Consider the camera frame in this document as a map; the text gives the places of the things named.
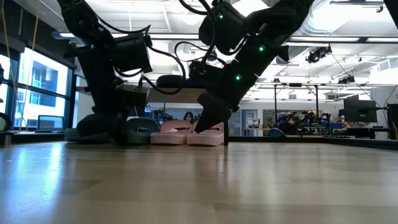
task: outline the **fluorescent light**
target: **fluorescent light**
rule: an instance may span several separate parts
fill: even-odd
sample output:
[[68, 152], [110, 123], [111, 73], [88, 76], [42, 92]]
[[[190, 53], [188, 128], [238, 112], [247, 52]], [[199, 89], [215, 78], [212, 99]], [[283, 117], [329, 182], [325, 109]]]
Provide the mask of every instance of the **fluorescent light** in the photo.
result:
[[[75, 38], [75, 36], [71, 33], [60, 33], [60, 36], [64, 38]], [[112, 36], [114, 38], [118, 38], [118, 37], [125, 37], [127, 36], [127, 34], [112, 34]]]
[[296, 42], [286, 42], [286, 45], [294, 47], [327, 47], [329, 44], [325, 43], [296, 43]]
[[[153, 40], [199, 40], [198, 34], [149, 34]], [[75, 38], [71, 33], [60, 33], [63, 38]], [[125, 37], [127, 34], [112, 34], [114, 38]]]
[[157, 40], [199, 40], [198, 34], [149, 34], [151, 39]]
[[357, 42], [359, 37], [309, 37], [309, 36], [295, 36], [291, 37], [289, 41], [296, 42]]
[[393, 37], [371, 37], [367, 42], [398, 42], [398, 38]]
[[60, 33], [60, 36], [64, 38], [75, 38], [75, 36], [71, 33]]

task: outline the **person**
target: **person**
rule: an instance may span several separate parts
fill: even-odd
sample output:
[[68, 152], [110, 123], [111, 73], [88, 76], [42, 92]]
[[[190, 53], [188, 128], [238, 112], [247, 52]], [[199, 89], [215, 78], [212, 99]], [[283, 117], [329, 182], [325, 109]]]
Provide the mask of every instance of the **person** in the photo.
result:
[[184, 121], [189, 121], [191, 124], [193, 123], [193, 113], [188, 111], [184, 115]]

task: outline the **glass window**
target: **glass window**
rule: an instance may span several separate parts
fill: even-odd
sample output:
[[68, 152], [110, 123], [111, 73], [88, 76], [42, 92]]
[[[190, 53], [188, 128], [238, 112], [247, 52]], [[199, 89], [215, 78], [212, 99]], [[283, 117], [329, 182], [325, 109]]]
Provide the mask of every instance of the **glass window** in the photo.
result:
[[4, 69], [4, 78], [8, 79], [10, 76], [10, 59], [6, 56], [0, 55], [0, 64], [2, 69]]
[[8, 86], [6, 84], [0, 85], [0, 112], [6, 112]]
[[19, 83], [62, 95], [67, 91], [68, 67], [31, 49], [25, 49], [19, 63]]
[[29, 128], [36, 128], [39, 115], [63, 117], [65, 99], [19, 88], [14, 120], [15, 127], [19, 127], [21, 122], [22, 127], [26, 127], [25, 122], [22, 121], [21, 111], [24, 112], [24, 119], [27, 126]]

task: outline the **pink slide sandal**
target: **pink slide sandal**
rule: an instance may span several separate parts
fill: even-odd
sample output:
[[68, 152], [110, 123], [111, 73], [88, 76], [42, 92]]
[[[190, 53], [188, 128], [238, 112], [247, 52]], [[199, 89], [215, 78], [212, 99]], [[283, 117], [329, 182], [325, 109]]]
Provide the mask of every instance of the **pink slide sandal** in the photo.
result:
[[[197, 122], [193, 124], [193, 130], [195, 130], [196, 125]], [[224, 127], [222, 124], [217, 124], [200, 134], [189, 134], [187, 144], [194, 146], [219, 146], [224, 144]]]
[[182, 145], [187, 143], [187, 136], [192, 133], [189, 121], [165, 121], [159, 133], [150, 135], [151, 144]]

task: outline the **wooden floor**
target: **wooden floor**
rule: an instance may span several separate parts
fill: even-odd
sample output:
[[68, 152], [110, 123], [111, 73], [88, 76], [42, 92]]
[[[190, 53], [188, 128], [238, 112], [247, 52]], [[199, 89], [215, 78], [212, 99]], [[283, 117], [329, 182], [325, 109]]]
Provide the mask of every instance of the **wooden floor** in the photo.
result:
[[398, 223], [398, 153], [327, 144], [0, 149], [0, 223]]

